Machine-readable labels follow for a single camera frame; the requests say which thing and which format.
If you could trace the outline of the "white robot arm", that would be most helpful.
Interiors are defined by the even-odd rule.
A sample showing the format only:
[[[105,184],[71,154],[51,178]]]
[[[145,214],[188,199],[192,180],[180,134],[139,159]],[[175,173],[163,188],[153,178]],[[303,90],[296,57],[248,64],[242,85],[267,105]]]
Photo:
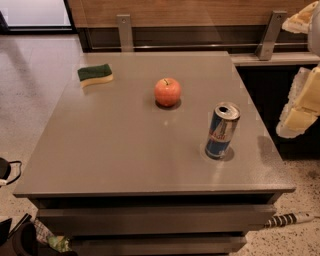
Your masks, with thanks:
[[[288,18],[282,28],[292,33],[305,33],[308,50],[320,56],[320,2],[315,1]],[[276,133],[282,138],[302,135],[320,116],[320,66],[300,68],[295,75]]]

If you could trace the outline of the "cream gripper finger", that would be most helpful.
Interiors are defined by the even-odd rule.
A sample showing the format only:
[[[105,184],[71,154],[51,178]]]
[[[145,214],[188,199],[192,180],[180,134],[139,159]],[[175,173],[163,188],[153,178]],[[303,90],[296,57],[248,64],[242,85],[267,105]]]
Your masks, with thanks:
[[[302,135],[320,116],[320,67],[301,67],[295,75],[276,127],[282,138]]]
[[[304,7],[298,13],[287,18],[282,24],[282,29],[295,34],[307,34],[309,31],[309,26],[311,24],[311,18],[313,16],[313,12],[316,6],[317,2],[314,1],[313,3]]]

